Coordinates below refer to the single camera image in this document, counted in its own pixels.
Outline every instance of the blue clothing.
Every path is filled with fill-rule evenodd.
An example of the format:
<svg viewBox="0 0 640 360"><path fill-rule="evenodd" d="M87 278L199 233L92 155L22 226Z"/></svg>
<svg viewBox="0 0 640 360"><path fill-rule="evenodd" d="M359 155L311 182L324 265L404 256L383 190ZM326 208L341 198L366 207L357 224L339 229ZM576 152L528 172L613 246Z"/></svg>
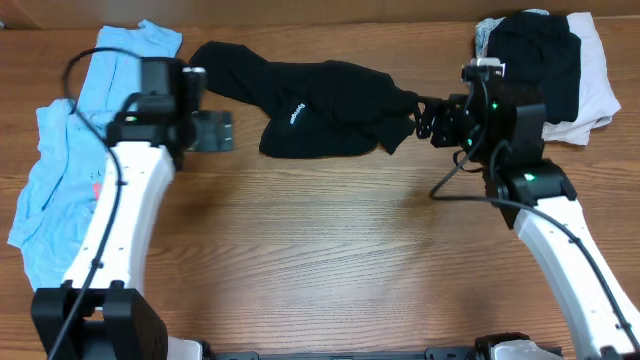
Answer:
<svg viewBox="0 0 640 360"><path fill-rule="evenodd" d="M130 50L140 56L174 57L182 35L143 20L138 30L105 26L97 47ZM140 61L116 52L96 53L78 110L102 135L129 94L140 90ZM19 247L34 289L58 287L76 257L96 207L93 186L102 183L104 146L65 100L36 111L41 158L20 193L9 244Z"/></svg>

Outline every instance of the table surface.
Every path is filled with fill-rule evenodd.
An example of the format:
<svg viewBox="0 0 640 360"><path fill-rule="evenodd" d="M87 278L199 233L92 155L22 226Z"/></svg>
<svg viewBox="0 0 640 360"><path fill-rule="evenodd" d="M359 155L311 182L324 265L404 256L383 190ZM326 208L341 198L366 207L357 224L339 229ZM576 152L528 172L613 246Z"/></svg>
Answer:
<svg viewBox="0 0 640 360"><path fill-rule="evenodd" d="M591 233L640 304L640 20L596 25L622 104L586 148L550 144L546 156L576 187ZM473 23L181 28L179 56L203 43L246 44L271 61L354 62L399 87L464 92ZM61 96L64 65L97 30L0 32L0 233L39 153L35 109ZM79 90L87 63L74 78ZM146 266L146 298L170 334L217 351L423 350L521 331L572 356L545 278L499 211L435 203L429 189L454 149L407 139L396 154L271 159L258 152L260 109L207 94L233 112L236 149L192 154L162 204ZM482 194L477 174L448 193ZM0 246L0 358L42 359L20 251Z"/></svg>

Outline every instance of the wood grain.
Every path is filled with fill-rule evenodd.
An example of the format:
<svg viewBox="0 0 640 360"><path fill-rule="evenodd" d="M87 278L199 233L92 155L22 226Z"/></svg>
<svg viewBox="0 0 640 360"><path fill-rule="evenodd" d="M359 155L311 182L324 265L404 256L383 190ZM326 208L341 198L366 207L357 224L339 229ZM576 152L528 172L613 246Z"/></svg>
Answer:
<svg viewBox="0 0 640 360"><path fill-rule="evenodd" d="M3 0L21 16L6 14L14 28L90 29L103 24L136 26L141 19L162 26L480 21L525 9L556 14L589 11L594 16L640 15L634 0Z"/></svg>
<svg viewBox="0 0 640 360"><path fill-rule="evenodd" d="M586 148L550 144L580 194L591 232L640 304L640 21L597 21L622 111ZM189 56L208 40L272 61L345 60L390 73L423 95L461 92L473 23L180 28ZM39 158L35 112L60 96L66 61L96 31L0 32L0 232ZM74 77L79 89L87 64ZM560 310L535 261L497 210L427 193L453 149L409 138L389 156L281 160L258 153L265 115L233 111L237 148L191 154L170 187L146 270L147 299L174 336L217 351L421 350L522 331L572 356ZM462 174L447 192L481 194ZM0 246L0 358L41 359L19 250Z"/></svg>

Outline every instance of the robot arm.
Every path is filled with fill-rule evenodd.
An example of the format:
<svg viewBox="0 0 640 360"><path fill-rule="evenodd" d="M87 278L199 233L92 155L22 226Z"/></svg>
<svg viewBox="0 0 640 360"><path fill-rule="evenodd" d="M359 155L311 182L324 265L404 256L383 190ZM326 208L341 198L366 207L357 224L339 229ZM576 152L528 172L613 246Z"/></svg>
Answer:
<svg viewBox="0 0 640 360"><path fill-rule="evenodd" d="M78 257L65 274L65 283L59 289L38 289L32 304L32 318L47 353L63 322L71 319L73 329L62 339L60 359L201 360L209 356L207 347L200 343L169 337L164 323L142 296L145 259L159 205L174 172L182 165L182 151L195 140L189 119L197 110L204 74L171 59L145 60L143 95L152 95L141 98L137 112L123 109L107 131L125 185L102 268L83 299L81 313L69 314L69 304L79 297L78 288L88 274L114 203L116 178L111 159L92 223ZM503 72L504 66L491 64L466 67L463 80L474 84L471 93L446 101L428 99L417 122L418 137L433 135L431 142L436 147L462 146L472 161L484 166L490 196L531 206L565 224L581 239L619 305L624 323L614 314L592 264L566 234L532 211L500 206L507 225L543 270L569 325L578 358L638 351L629 336L640 335L637 309L591 238L568 178L559 167L542 160L541 98L530 89L506 86L500 81ZM104 321L83 319L100 308ZM536 349L540 350L532 343L504 341L488 347L483 358L554 356Z"/></svg>
<svg viewBox="0 0 640 360"><path fill-rule="evenodd" d="M613 276L591 238L578 200L565 196L538 200L535 206L560 221L577 235L595 260L636 338L640 337L640 314ZM635 351L620 326L602 286L576 244L541 217L521 210L514 230L540 265L569 326L578 359L598 359L602 349L618 354Z"/></svg>

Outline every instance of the folded clothes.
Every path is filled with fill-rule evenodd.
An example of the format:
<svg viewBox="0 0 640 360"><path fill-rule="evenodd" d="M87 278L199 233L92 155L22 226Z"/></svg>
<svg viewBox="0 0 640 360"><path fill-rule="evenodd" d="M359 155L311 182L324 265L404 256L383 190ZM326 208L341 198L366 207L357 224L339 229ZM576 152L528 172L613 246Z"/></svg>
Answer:
<svg viewBox="0 0 640 360"><path fill-rule="evenodd" d="M507 69L505 81L537 86L545 99L546 121L573 122L580 92L580 38L564 16L521 12L504 19L489 35L487 56Z"/></svg>
<svg viewBox="0 0 640 360"><path fill-rule="evenodd" d="M487 55L489 34L504 19L486 19L476 26L477 56ZM611 123L613 115L620 110L620 103L613 94L607 78L604 48L591 14L571 14L567 16L567 22L569 31L578 36L581 41L578 114L573 122L545 123L542 138L548 141L557 140L587 145L591 129Z"/></svg>
<svg viewBox="0 0 640 360"><path fill-rule="evenodd" d="M531 12L540 15L549 15L549 12L546 10L540 9L529 9L525 10L525 12ZM495 29L498 24L502 22L506 18L502 17L499 19L487 18L482 20L476 25L476 57L486 57L487 56L487 44L489 44L489 34Z"/></svg>

